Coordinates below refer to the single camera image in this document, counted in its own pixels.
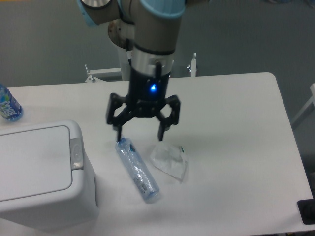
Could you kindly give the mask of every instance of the bottle label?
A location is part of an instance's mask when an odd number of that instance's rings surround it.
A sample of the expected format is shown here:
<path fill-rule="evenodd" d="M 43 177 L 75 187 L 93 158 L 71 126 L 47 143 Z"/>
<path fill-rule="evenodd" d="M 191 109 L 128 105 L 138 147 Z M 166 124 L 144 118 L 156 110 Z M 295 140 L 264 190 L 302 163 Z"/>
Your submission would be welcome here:
<path fill-rule="evenodd" d="M 0 103 L 0 114 L 6 119 L 15 118 L 21 113 L 20 104 L 12 95 L 10 97 L 7 97 L 6 101 Z"/>

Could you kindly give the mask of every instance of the plastic wrapper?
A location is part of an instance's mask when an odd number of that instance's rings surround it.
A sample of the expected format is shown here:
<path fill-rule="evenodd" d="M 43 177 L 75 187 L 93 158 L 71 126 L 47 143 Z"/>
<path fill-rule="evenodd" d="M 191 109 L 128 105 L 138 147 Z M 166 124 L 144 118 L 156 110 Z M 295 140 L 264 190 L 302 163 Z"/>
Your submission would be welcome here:
<path fill-rule="evenodd" d="M 150 160 L 158 169 L 183 180 L 188 156 L 182 146 L 175 147 L 171 144 L 159 142 L 151 153 Z"/>

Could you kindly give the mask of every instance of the blue led light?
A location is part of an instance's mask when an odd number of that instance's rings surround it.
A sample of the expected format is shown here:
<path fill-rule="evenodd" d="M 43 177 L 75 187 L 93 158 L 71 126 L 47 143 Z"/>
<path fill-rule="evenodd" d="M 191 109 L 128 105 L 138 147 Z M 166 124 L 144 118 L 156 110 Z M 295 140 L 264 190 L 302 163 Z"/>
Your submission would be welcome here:
<path fill-rule="evenodd" d="M 157 86 L 154 84 L 150 88 L 151 92 L 155 92 L 157 90 Z"/>

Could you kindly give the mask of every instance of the plastic bottle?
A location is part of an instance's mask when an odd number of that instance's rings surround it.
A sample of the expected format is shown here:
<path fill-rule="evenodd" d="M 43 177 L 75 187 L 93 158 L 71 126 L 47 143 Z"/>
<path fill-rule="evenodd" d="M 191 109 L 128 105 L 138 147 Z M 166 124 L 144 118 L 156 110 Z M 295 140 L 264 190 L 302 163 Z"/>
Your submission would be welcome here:
<path fill-rule="evenodd" d="M 17 121 L 23 115 L 23 109 L 18 101 L 2 84 L 0 84 L 0 114 L 9 121 Z"/>
<path fill-rule="evenodd" d="M 159 187 L 141 156 L 135 150 L 131 140 L 129 138 L 121 138 L 116 143 L 115 148 L 130 177 L 138 187 L 142 198 L 148 200 L 155 196 L 159 191 Z"/>

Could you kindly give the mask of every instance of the white table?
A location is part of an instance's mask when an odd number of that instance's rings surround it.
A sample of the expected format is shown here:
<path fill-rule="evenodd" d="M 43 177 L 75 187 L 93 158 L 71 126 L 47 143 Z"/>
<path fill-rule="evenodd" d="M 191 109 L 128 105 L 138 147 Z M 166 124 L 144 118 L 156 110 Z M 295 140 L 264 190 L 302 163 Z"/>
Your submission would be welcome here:
<path fill-rule="evenodd" d="M 161 199 L 146 204 L 128 176 L 105 123 L 109 94 L 128 82 L 10 88 L 25 109 L 1 128 L 73 119 L 97 174 L 100 216 L 58 235 L 245 236 L 313 230 L 302 223 L 297 201 L 312 194 L 275 77 L 269 73 L 174 78 L 168 95 L 182 102 L 180 123 L 164 140 L 189 155 L 184 181 L 150 164 L 157 119 L 123 126 L 160 186 Z M 0 221 L 0 235 L 42 235 Z"/>

